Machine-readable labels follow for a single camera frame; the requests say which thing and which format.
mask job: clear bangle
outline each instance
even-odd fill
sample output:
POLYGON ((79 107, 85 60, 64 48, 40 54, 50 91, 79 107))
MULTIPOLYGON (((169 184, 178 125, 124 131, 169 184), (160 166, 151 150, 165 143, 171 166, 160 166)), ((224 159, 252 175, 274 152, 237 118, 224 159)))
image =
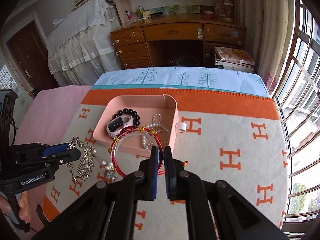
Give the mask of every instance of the clear bangle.
POLYGON ((123 143, 123 141, 126 138, 129 138, 134 135, 152 136, 152 138, 154 139, 154 141, 159 149, 158 175, 163 174, 163 172, 160 171, 162 164, 163 164, 163 158, 164 158, 163 147, 161 145, 161 142, 160 142, 158 135, 156 135, 155 133, 153 133, 152 131, 150 131, 150 129, 148 129, 146 127, 132 127, 132 126, 128 126, 128 127, 123 128, 121 130, 120 134, 114 138, 114 140, 111 144, 111 147, 108 150, 108 152, 111 155, 112 164, 113 164, 114 168, 116 169, 116 171, 118 172, 118 174, 123 178, 127 175, 120 169, 118 162, 116 160, 116 153, 119 149, 119 146, 123 143))

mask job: pink plastic tray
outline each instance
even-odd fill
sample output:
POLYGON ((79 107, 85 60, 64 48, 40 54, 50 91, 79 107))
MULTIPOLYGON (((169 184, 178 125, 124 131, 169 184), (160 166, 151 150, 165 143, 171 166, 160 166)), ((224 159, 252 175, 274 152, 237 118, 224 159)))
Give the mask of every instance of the pink plastic tray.
MULTIPOLYGON (((112 116, 124 108, 131 108, 138 112, 140 116, 140 126, 147 126, 152 123, 152 117, 155 114, 161 114, 162 124, 171 130, 170 137, 167 133, 159 133, 158 136, 162 142, 169 141, 169 146, 173 152, 176 139, 175 126, 179 122, 176 100, 169 95, 162 96, 118 96, 113 98, 104 110, 94 132, 93 137, 106 147, 110 147, 113 139, 109 137, 106 127, 112 116)), ((133 136, 126 139, 121 144, 121 152, 150 157, 150 151, 142 146, 142 137, 133 136)))

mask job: pearl necklace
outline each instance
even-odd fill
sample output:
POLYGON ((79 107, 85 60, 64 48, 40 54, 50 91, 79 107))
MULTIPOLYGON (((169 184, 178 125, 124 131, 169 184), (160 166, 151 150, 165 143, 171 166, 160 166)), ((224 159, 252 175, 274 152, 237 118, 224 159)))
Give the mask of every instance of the pearl necklace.
MULTIPOLYGON (((170 135, 170 131, 164 127, 163 124, 161 124, 161 121, 162 121, 162 116, 161 114, 155 114, 153 117, 152 117, 152 124, 148 124, 146 126, 146 128, 150 129, 153 133, 161 133, 161 132, 166 132, 167 134, 170 135)), ((143 136, 142 137, 142 145, 143 145, 143 148, 145 148, 147 151, 151 151, 151 147, 154 146, 154 143, 148 143, 148 139, 146 136, 143 136)))

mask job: white clip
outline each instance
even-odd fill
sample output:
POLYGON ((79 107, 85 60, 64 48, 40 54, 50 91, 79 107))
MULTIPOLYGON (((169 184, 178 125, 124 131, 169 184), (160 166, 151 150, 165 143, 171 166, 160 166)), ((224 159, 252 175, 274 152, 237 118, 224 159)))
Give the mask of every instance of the white clip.
POLYGON ((186 129, 187 129, 187 124, 184 122, 177 122, 174 128, 176 132, 181 132, 181 133, 184 133, 186 129))

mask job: desk drawer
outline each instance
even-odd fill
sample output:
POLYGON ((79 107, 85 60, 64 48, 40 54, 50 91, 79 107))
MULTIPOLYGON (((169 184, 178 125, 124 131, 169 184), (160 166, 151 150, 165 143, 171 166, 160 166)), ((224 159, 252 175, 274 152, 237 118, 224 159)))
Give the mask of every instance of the desk drawer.
POLYGON ((202 40, 201 23, 167 23, 143 27, 147 41, 202 40))
POLYGON ((245 30, 216 24, 204 24, 204 40, 243 46, 245 30))
POLYGON ((121 46, 117 49, 121 59, 132 57, 148 57, 146 44, 144 42, 121 46))
POLYGON ((141 28, 133 28, 129 30, 123 30, 117 33, 112 33, 111 39, 116 44, 116 47, 144 42, 144 37, 141 28))
POLYGON ((149 57, 127 58, 127 59, 123 59, 122 63, 125 69, 151 67, 149 57))

